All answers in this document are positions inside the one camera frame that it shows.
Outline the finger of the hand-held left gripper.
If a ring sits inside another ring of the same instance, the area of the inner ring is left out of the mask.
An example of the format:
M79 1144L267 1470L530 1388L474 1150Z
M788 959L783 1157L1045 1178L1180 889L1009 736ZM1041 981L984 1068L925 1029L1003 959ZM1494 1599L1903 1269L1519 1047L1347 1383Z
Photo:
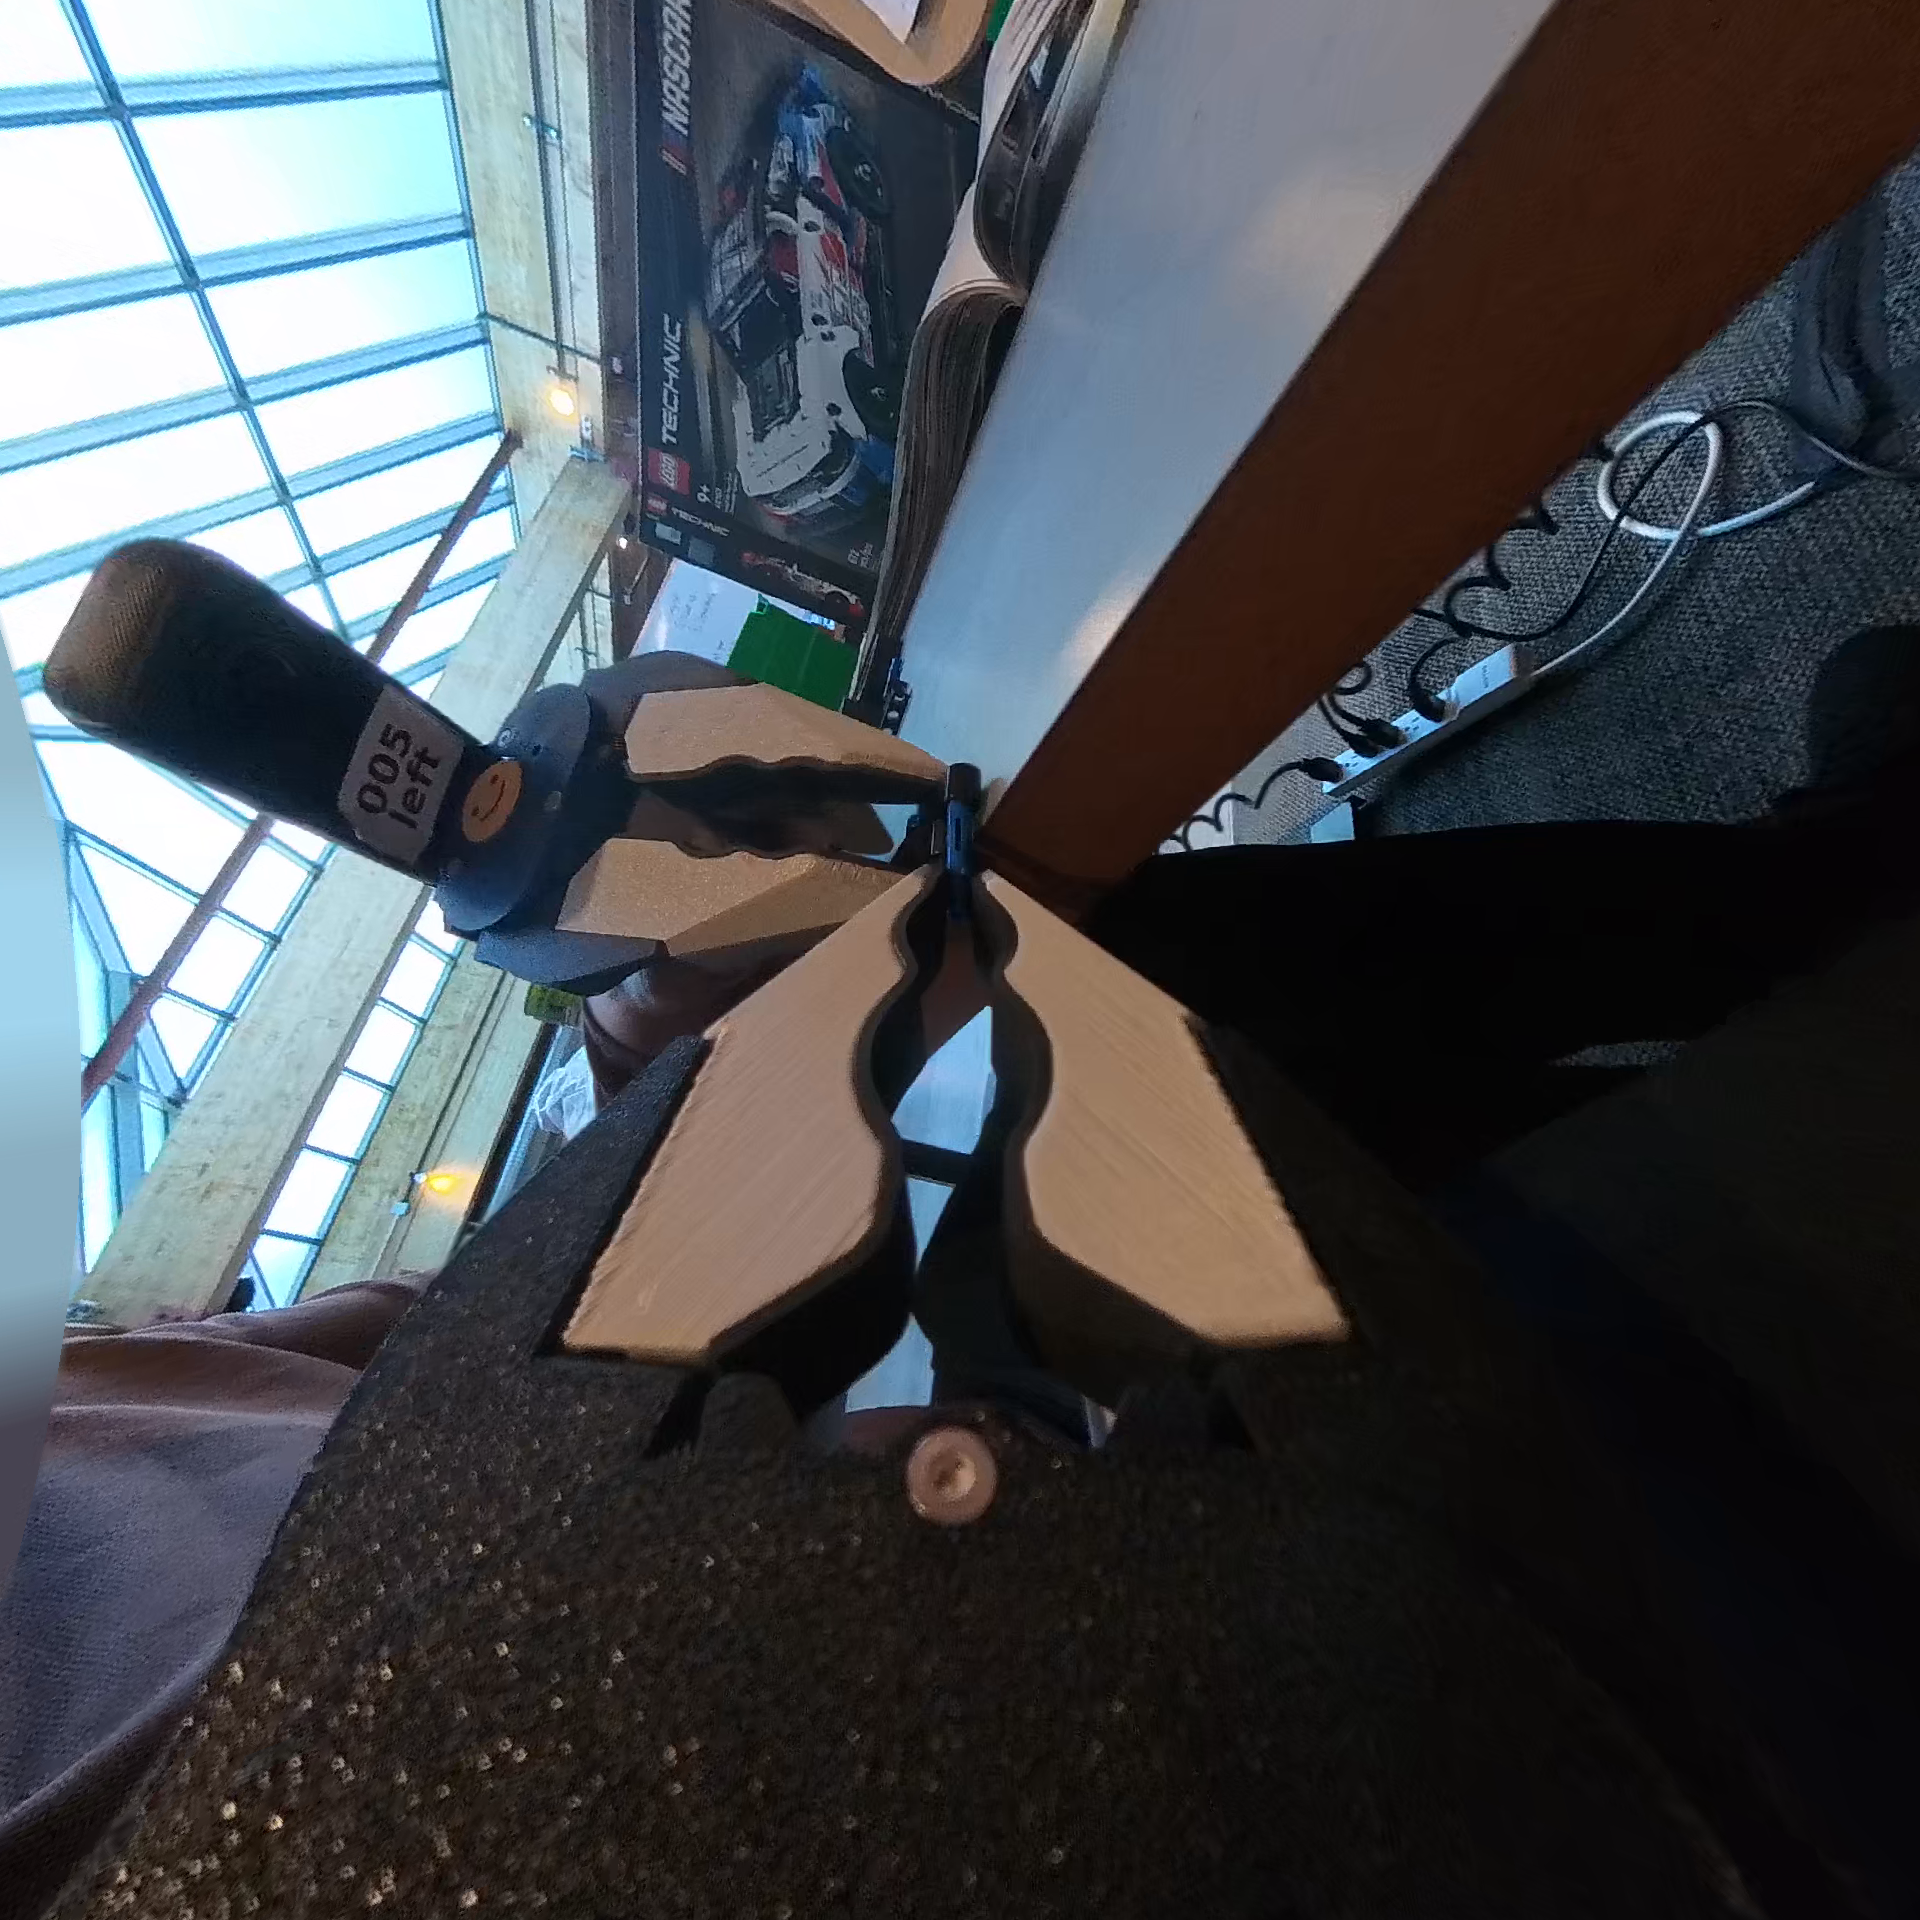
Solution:
M625 728L625 761L637 781L735 769L868 780L893 800L947 790L947 764L898 733L765 682L646 692Z
M897 929L916 901L916 870L822 850L605 845L568 880L556 932L637 945L643 958L685 964L761 954L813 934L783 987L887 996L907 972Z

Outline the green plastic bin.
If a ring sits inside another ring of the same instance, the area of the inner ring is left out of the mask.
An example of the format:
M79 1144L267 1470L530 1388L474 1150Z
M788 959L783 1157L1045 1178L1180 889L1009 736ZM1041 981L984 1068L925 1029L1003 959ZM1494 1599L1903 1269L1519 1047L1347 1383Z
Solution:
M766 596L760 596L754 611L745 618L726 656L726 668L750 682L792 692L827 710L845 706L855 664L858 644L835 624Z

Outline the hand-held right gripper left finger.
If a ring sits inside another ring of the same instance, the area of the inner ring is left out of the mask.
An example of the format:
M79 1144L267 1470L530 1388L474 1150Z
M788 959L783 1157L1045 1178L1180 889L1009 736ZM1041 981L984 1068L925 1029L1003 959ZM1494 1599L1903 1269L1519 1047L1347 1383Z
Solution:
M888 1354L914 1263L891 1104L916 1075L944 912L944 870L898 877L709 1030L567 1354L760 1373L796 1412Z

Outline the black cardboard box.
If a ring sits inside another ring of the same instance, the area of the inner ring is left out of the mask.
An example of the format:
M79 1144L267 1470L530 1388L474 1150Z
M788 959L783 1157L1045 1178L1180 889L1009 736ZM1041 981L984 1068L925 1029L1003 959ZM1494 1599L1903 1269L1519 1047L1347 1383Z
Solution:
M916 88L783 5L598 5L601 353L629 532L862 630L909 341L975 173Z

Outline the white power strip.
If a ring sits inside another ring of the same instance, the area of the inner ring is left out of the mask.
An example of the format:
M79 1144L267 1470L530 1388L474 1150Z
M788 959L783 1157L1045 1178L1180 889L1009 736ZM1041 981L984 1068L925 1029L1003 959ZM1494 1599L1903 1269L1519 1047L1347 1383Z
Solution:
M1349 748L1333 757L1342 769L1339 780L1321 780L1331 804L1357 803L1380 790L1382 781L1405 774L1423 757L1457 741L1462 733L1491 723L1541 676L1540 656L1525 643L1508 643L1470 668L1466 668L1445 691L1429 696L1433 710L1411 706L1395 717L1390 725L1396 744L1377 752Z

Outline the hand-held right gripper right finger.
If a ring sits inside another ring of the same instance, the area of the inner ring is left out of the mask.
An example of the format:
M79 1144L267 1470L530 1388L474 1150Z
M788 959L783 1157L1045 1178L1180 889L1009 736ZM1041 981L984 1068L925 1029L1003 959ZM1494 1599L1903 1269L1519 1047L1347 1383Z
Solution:
M973 880L996 1030L1010 1299L1098 1405L1352 1324L1199 1021L1000 877Z

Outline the black beam assembly blue pins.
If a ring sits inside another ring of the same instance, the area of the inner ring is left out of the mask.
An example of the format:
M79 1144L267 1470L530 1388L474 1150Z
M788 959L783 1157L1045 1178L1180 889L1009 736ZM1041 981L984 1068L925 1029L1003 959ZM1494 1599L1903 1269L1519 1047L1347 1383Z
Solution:
M944 830L944 804L947 798L959 798L973 804L975 823L973 823L973 877L978 873L978 850L975 850L975 832L978 832L978 816L980 816L980 798L984 784L978 766L971 761L954 761L947 766L944 790L937 800L923 800L914 804L907 828L898 835L898 847L893 850L893 866L898 870L914 870L928 864L942 864L942 830Z

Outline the person's brown shirt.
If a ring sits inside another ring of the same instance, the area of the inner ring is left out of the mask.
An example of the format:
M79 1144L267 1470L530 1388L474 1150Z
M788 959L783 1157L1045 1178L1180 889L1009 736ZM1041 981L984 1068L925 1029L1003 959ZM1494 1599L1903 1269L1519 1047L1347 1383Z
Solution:
M71 1331L3 1604L3 1908L41 1914L229 1646L303 1478L429 1275Z

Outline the open instruction booklet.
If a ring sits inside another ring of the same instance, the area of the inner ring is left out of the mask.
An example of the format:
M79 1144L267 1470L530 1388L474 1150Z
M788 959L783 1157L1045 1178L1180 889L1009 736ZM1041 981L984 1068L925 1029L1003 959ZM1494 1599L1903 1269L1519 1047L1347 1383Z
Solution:
M1070 198L1132 3L1010 5L980 94L978 164L916 322L893 494L845 710L897 732L901 639L973 440Z

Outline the wooden board with paper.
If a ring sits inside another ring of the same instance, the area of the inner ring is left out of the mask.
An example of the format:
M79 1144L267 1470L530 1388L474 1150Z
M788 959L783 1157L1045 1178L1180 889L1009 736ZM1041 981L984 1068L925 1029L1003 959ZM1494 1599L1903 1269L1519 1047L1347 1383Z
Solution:
M985 45L1000 3L769 3L834 36L891 79L931 88L954 79Z

